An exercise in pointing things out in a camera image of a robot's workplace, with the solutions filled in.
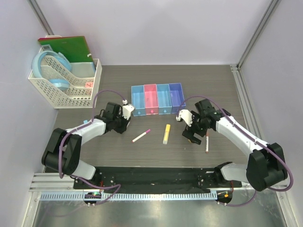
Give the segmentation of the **brown white marker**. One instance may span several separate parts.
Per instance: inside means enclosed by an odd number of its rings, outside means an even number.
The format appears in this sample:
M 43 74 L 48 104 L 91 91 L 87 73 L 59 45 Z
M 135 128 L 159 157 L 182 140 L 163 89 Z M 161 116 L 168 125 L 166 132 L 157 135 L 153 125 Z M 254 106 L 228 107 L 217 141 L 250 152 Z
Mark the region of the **brown white marker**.
M 209 133 L 206 132 L 205 135 L 205 153 L 209 152 Z

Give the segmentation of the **yellow highlighter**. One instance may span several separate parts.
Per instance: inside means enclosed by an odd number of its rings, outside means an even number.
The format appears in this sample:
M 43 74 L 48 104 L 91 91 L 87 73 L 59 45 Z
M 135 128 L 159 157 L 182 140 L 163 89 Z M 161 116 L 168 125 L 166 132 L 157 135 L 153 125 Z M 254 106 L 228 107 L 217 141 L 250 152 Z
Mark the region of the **yellow highlighter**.
M 163 142 L 162 142 L 165 145 L 168 143 L 170 128 L 171 128 L 170 124 L 167 124 L 165 127 L 165 132 L 164 132 L 164 137 L 163 137 Z

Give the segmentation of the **light blue bin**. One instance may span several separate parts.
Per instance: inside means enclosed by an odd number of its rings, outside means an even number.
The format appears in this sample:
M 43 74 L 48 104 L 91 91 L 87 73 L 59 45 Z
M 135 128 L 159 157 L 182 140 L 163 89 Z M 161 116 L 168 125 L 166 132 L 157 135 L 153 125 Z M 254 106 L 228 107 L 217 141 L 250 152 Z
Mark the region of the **light blue bin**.
M 131 96 L 132 96 L 132 105 L 135 107 L 133 115 L 134 116 L 146 115 L 144 86 L 143 85 L 132 86 Z

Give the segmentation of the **pink white marker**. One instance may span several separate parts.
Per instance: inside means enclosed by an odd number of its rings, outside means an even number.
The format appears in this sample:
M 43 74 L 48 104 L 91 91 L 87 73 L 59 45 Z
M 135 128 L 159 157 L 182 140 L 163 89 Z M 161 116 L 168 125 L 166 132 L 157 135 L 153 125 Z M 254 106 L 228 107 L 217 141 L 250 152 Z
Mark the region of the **pink white marker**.
M 145 136 L 146 134 L 148 134 L 151 131 L 151 129 L 148 129 L 147 131 L 143 132 L 142 134 L 140 134 L 139 136 L 137 136 L 136 138 L 134 138 L 132 140 L 132 143 L 135 143 L 137 140 L 139 140 L 140 138 L 142 138 L 143 136 Z

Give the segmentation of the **purple bin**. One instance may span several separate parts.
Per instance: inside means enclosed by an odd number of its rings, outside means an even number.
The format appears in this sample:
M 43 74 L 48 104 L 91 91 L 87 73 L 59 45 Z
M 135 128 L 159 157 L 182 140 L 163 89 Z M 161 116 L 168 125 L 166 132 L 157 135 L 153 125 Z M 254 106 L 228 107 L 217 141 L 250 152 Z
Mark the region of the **purple bin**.
M 185 109 L 182 85 L 180 83 L 169 83 L 169 91 L 172 103 L 171 113 L 176 114 L 178 110 Z

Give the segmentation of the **pink bin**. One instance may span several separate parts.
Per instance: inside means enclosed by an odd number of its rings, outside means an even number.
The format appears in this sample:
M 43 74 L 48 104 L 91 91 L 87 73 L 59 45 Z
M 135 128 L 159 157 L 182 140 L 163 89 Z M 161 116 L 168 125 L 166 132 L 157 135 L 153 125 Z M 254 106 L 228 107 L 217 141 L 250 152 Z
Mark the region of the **pink bin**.
M 144 85 L 144 99 L 146 115 L 158 114 L 159 105 L 156 84 Z

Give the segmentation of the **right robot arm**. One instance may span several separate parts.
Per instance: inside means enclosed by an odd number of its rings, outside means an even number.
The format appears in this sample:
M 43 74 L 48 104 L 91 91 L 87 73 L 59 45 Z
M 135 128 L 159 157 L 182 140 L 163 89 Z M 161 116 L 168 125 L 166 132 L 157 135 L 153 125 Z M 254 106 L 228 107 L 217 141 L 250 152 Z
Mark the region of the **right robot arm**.
M 206 136 L 209 129 L 225 136 L 246 156 L 247 163 L 238 165 L 226 162 L 214 168 L 214 182 L 220 187 L 226 186 L 231 181 L 246 182 L 253 189 L 261 192 L 286 179 L 293 186 L 293 176 L 285 163 L 282 147 L 269 144 L 253 135 L 225 109 L 215 109 L 207 99 L 195 104 L 196 111 L 182 109 L 177 120 L 185 121 L 186 127 L 182 133 L 192 143 L 200 144 L 201 140 L 195 137 Z

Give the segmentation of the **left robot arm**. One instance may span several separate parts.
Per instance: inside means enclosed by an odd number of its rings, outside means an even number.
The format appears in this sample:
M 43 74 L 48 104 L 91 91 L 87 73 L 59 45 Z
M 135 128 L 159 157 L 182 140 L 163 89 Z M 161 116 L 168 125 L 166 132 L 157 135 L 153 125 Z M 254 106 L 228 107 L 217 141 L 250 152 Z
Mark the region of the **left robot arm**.
M 77 177 L 84 180 L 89 188 L 97 188 L 101 183 L 100 171 L 80 159 L 81 147 L 112 130 L 124 133 L 134 110 L 135 107 L 131 104 L 108 102 L 106 108 L 87 123 L 66 130 L 54 129 L 42 155 L 42 165 L 58 171 L 60 177 Z

